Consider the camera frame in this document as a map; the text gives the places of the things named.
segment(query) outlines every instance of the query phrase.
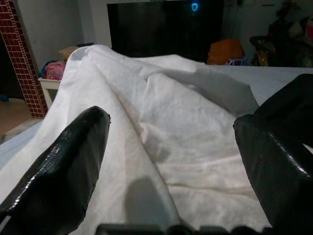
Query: white cloth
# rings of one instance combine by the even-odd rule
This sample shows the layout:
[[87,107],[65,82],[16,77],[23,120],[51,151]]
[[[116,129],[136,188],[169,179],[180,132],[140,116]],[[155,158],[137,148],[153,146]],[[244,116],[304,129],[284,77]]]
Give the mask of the white cloth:
[[180,219],[195,228],[268,226],[235,143],[235,117],[178,81],[236,115],[256,107],[246,84],[178,56],[75,51],[37,134],[0,171],[0,201],[80,112],[97,105],[111,115],[109,139],[86,218],[72,234],[92,235],[100,223],[165,229]]
[[34,137],[41,122],[0,145],[0,170]]
[[304,73],[313,73],[313,68],[256,67],[256,66],[211,66],[213,71],[249,84],[259,105]]

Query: blue object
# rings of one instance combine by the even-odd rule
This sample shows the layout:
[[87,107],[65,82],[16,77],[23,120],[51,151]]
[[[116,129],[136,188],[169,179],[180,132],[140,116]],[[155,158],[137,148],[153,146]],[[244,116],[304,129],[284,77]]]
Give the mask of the blue object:
[[194,11],[194,12],[198,11],[198,9],[199,9],[199,4],[197,4],[197,3],[191,4],[191,9],[192,9],[192,11]]
[[3,94],[3,95],[0,95],[0,100],[5,101],[5,102],[9,102],[9,97],[7,95]]
[[56,62],[56,60],[51,60],[51,61],[45,63],[43,69],[40,71],[40,76],[41,76],[42,78],[44,78],[44,76],[45,76],[45,67],[46,67],[48,64],[52,63],[52,62]]

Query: orange object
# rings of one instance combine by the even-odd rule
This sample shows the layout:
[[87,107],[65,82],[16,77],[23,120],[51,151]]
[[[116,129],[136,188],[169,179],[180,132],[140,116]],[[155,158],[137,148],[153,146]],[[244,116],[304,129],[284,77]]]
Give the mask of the orange object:
[[207,59],[208,65],[225,65],[229,59],[245,56],[238,39],[225,39],[211,44]]
[[69,56],[74,52],[78,47],[67,47],[59,51],[63,56],[63,61],[66,62]]

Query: pink bag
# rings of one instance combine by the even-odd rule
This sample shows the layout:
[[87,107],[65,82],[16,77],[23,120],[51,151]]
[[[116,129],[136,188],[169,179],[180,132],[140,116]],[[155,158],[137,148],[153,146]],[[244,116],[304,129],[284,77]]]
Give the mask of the pink bag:
[[63,61],[57,61],[49,63],[45,67],[45,79],[58,80],[60,81],[63,77],[65,69],[65,63]]

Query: red mosaic tile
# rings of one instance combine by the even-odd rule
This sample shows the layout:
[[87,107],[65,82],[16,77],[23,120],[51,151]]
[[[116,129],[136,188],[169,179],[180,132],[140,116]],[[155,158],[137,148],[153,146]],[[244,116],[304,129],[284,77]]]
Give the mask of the red mosaic tile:
[[43,118],[47,106],[13,0],[0,0],[0,32],[31,115]]

